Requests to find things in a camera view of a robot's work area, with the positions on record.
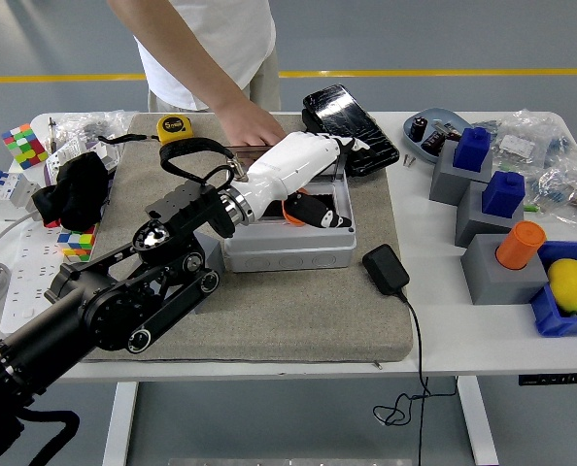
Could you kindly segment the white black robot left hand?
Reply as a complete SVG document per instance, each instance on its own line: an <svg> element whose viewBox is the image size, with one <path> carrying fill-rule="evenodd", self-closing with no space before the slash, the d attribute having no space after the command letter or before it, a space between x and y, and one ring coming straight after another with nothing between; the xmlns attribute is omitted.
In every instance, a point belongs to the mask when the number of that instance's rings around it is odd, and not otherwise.
<svg viewBox="0 0 577 466"><path fill-rule="evenodd" d="M347 228L352 225L349 218L302 188L339 156L353 152L368 153L370 147L356 138L292 132L251 165L245 182L232 186L245 198L244 212L253 220L280 201L290 219L318 228Z"/></svg>

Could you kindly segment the person's right hand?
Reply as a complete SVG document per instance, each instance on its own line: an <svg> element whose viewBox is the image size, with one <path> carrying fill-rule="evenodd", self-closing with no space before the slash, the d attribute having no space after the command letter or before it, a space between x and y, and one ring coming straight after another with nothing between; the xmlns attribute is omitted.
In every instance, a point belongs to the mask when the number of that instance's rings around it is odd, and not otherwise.
<svg viewBox="0 0 577 466"><path fill-rule="evenodd" d="M214 113L232 146L273 146L287 135L275 118L247 98L222 104Z"/></svg>

